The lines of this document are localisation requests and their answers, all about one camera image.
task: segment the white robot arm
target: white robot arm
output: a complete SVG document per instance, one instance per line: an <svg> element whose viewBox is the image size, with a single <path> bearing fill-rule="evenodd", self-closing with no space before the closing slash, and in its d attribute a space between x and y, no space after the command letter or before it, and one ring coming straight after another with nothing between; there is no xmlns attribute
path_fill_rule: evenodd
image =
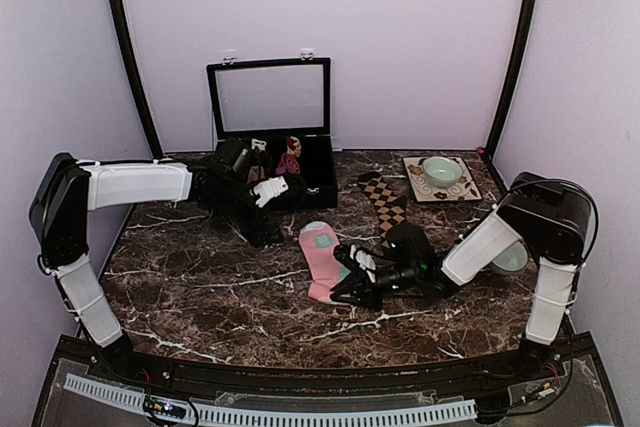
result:
<svg viewBox="0 0 640 427"><path fill-rule="evenodd" d="M58 154L31 205L31 225L41 245L38 263L56 280L67 309L110 357L126 357L131 342L109 306L89 258L87 212L114 205L192 200L214 212L235 215L243 235L260 247L283 240L265 212L288 190L283 177L246 185L251 151L229 142L215 155L191 163L79 161Z"/></svg>
<svg viewBox="0 0 640 427"><path fill-rule="evenodd" d="M364 274L372 269L371 255L353 246L336 247L334 256L351 273L334 287L331 298L380 310L385 293L407 287L419 288L426 297L449 297L501 253L522 242L539 268L520 345L521 355L527 358L525 369L535 370L548 357L548 346L575 300L592 210L597 219L593 199L580 186L522 173L499 204L443 257L436 255L424 231L408 222L387 233L395 264L375 268L374 280Z"/></svg>

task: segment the square coaster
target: square coaster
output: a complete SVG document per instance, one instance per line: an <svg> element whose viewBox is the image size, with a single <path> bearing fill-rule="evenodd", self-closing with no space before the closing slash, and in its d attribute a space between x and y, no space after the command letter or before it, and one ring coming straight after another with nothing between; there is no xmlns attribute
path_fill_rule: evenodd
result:
<svg viewBox="0 0 640 427"><path fill-rule="evenodd" d="M420 161L426 158L405 157L402 159L417 202L473 202L482 200L480 189L478 189L467 164L461 157L449 157L462 167L462 177L457 184L448 189L439 189L429 185L427 177L420 167Z"/></svg>

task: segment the pink sock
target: pink sock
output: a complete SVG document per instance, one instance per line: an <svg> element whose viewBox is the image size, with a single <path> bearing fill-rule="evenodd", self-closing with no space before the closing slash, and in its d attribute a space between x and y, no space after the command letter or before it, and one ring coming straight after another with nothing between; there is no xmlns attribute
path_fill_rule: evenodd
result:
<svg viewBox="0 0 640 427"><path fill-rule="evenodd" d="M300 247L313 277L309 297L325 304L337 303L331 300L331 288L349 273L333 258L333 249L339 244L333 229L324 222L311 222L300 231Z"/></svg>

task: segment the black frame pole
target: black frame pole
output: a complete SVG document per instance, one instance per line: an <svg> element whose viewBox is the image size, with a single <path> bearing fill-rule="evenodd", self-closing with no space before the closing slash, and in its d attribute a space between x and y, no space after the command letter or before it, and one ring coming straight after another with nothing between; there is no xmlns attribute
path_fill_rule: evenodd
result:
<svg viewBox="0 0 640 427"><path fill-rule="evenodd" d="M504 125L507 121L507 116L509 115L509 108L511 107L513 94L516 90L520 68L522 67L522 59L524 58L524 51L527 46L527 38L529 37L535 3L536 0L522 0L520 18L518 19L518 27L513 41L511 58L509 59L509 66L507 67L507 75L504 79L502 94L500 94L500 101L498 102L496 115L493 118L493 125L491 126L491 132L487 139L487 145L484 148L485 155L489 160L493 159L496 153Z"/></svg>
<svg viewBox="0 0 640 427"><path fill-rule="evenodd" d="M131 86L131 93L133 94L133 100L138 110L138 116L142 123L144 135L147 138L151 155L154 158L160 159L164 156L162 146L160 145L160 139L158 138L158 132L153 123L151 117L151 110L149 109L149 103L147 97L144 94L142 87L142 80L140 78L140 71L138 70L138 64L133 52L133 44L131 43L131 35L129 34L129 27L127 25L127 17L124 10L124 3L122 0L109 0L111 5L111 15L113 16L113 24L116 28L116 35L118 36L118 43L120 44L120 53L124 62L125 70L127 71L127 77L129 78L129 85Z"/></svg>

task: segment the ceramic bowl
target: ceramic bowl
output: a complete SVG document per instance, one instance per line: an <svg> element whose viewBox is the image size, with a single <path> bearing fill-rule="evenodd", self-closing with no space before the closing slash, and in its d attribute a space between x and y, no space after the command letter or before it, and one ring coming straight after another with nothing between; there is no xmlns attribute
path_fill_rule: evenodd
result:
<svg viewBox="0 0 640 427"><path fill-rule="evenodd" d="M429 157L422 162L427 182L438 189L448 189L462 177L462 167L446 157Z"/></svg>
<svg viewBox="0 0 640 427"><path fill-rule="evenodd" d="M527 249L520 242L516 242L493 259L490 266L491 270L498 274L513 274L524 269L528 260Z"/></svg>

